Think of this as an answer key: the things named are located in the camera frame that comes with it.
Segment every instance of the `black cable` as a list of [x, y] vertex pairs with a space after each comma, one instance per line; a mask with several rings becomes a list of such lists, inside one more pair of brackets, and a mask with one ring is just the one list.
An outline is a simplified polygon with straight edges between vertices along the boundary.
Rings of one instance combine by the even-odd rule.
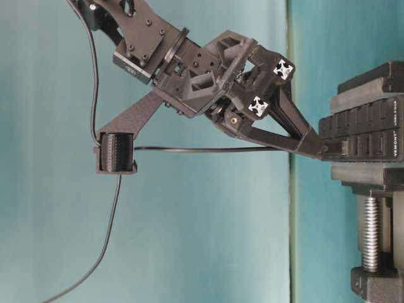
[[86, 33], [88, 36], [88, 41], [90, 43], [90, 48], [91, 48], [91, 57], [92, 57], [92, 62], [93, 62], [93, 74], [94, 74], [94, 90], [93, 90], [93, 103], [92, 103], [92, 109], [91, 109], [90, 130], [91, 130], [91, 137], [92, 137], [94, 143], [97, 146], [101, 146], [101, 144], [97, 140], [97, 135], [95, 134], [95, 112], [97, 110], [98, 87], [99, 87], [97, 52], [95, 51], [93, 33], [91, 32], [90, 27], [88, 26], [87, 21], [85, 20], [83, 14], [81, 14], [81, 11], [77, 8], [77, 6], [74, 4], [73, 1], [74, 0], [67, 0], [69, 5], [71, 6], [72, 10], [76, 13], [78, 18], [81, 20], [81, 22], [86, 30]]
[[[67, 0], [73, 11], [78, 15], [79, 19], [83, 23], [85, 30], [88, 35], [88, 40], [90, 42], [90, 48], [91, 48], [91, 53], [92, 53], [92, 62], [93, 62], [93, 73], [94, 73], [94, 91], [93, 91], [93, 103], [92, 103], [92, 111], [91, 111], [91, 125], [90, 125], [90, 130], [91, 130], [91, 136], [94, 141], [94, 143], [98, 146], [100, 146], [100, 143], [97, 141], [97, 136], [95, 134], [95, 112], [97, 109], [97, 100], [98, 100], [98, 62], [97, 62], [97, 53], [95, 52], [95, 44], [94, 44], [94, 39], [93, 35], [91, 33], [90, 27], [88, 26], [87, 22], [85, 21], [83, 15], [79, 11], [79, 9], [74, 5], [73, 0]], [[107, 235], [105, 236], [104, 240], [104, 245], [102, 246], [102, 250], [100, 253], [100, 256], [94, 263], [94, 265], [90, 268], [90, 270], [81, 278], [79, 279], [76, 283], [74, 283], [72, 286], [67, 288], [66, 290], [63, 290], [60, 294], [57, 294], [50, 299], [47, 299], [43, 301], [43, 303], [50, 303], [53, 302], [62, 296], [68, 294], [78, 286], [80, 286], [98, 267], [98, 265], [101, 263], [102, 259], [104, 258], [105, 252], [107, 251], [108, 248], [108, 243], [109, 239], [111, 236], [111, 231], [112, 231], [112, 225], [114, 224], [114, 218], [115, 218], [115, 212], [116, 212], [116, 206], [118, 203], [118, 197], [119, 197], [119, 191], [121, 190], [121, 180], [122, 176], [118, 175], [117, 179], [117, 184], [116, 184], [116, 190], [115, 190], [115, 196], [114, 196], [114, 201], [112, 203], [112, 210], [111, 214], [109, 217], [109, 223], [108, 223], [108, 228], [107, 228]]]
[[164, 146], [138, 146], [134, 150], [153, 150], [171, 153], [246, 153], [246, 152], [276, 152], [273, 147], [241, 147], [241, 148], [173, 148]]
[[94, 265], [91, 267], [91, 269], [83, 276], [83, 278], [78, 280], [75, 284], [73, 284], [72, 286], [70, 286], [66, 290], [63, 290], [60, 294], [57, 294], [57, 295], [51, 297], [50, 299], [47, 299], [47, 300], [43, 301], [43, 303], [53, 302], [53, 301], [61, 298], [62, 296], [68, 294], [72, 290], [74, 290], [76, 287], [78, 287], [80, 284], [82, 284], [97, 269], [98, 265], [101, 263], [102, 259], [104, 258], [105, 252], [107, 251], [109, 239], [110, 239], [110, 236], [111, 236], [112, 225], [114, 224], [116, 206], [117, 206], [117, 203], [118, 203], [119, 191], [121, 189], [121, 179], [122, 179], [122, 176], [118, 175], [114, 202], [112, 204], [112, 211], [111, 211], [111, 214], [110, 214], [110, 217], [109, 217], [107, 235], [105, 236], [104, 245], [102, 247], [101, 254], [98, 257], [97, 261], [94, 263]]

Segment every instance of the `robotic arm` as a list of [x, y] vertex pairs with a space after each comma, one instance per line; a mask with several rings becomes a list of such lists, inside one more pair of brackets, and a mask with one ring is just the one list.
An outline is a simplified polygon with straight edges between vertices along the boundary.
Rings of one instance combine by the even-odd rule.
[[[91, 30], [115, 43], [114, 63], [153, 90], [98, 130], [97, 172], [133, 174], [133, 141], [164, 102], [180, 115], [204, 114], [225, 134], [322, 159], [322, 140], [292, 102], [295, 66], [254, 39], [227, 31], [200, 47], [145, 0], [77, 0]], [[246, 63], [252, 70], [246, 71]], [[290, 136], [253, 126], [271, 116]]]

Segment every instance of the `teal backdrop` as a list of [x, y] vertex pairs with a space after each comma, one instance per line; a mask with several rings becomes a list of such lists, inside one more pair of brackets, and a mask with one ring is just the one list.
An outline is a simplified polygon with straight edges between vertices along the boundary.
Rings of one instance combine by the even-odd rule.
[[[286, 54], [284, 1], [150, 4], [201, 45], [231, 29]], [[90, 50], [66, 2], [5, 1], [0, 37], [0, 302], [40, 302], [97, 258], [116, 179], [95, 175]], [[106, 37], [95, 40], [100, 127], [150, 87], [112, 64]], [[261, 125], [278, 129], [269, 120]], [[204, 117], [189, 121], [166, 108], [136, 142], [246, 146]], [[104, 261], [60, 302], [289, 301], [286, 153], [139, 152], [136, 159], [140, 172], [122, 180]]]
[[[288, 0], [294, 100], [316, 126], [339, 83], [404, 60], [401, 0]], [[330, 164], [292, 157], [293, 302], [363, 302], [350, 290], [360, 266], [356, 200], [330, 179]]]

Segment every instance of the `threaded rod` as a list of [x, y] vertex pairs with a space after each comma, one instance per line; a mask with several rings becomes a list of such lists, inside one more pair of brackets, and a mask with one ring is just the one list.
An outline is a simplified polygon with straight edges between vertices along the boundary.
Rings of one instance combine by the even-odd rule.
[[379, 270], [380, 257], [379, 203], [376, 198], [368, 197], [364, 203], [364, 249], [362, 266], [369, 273]]

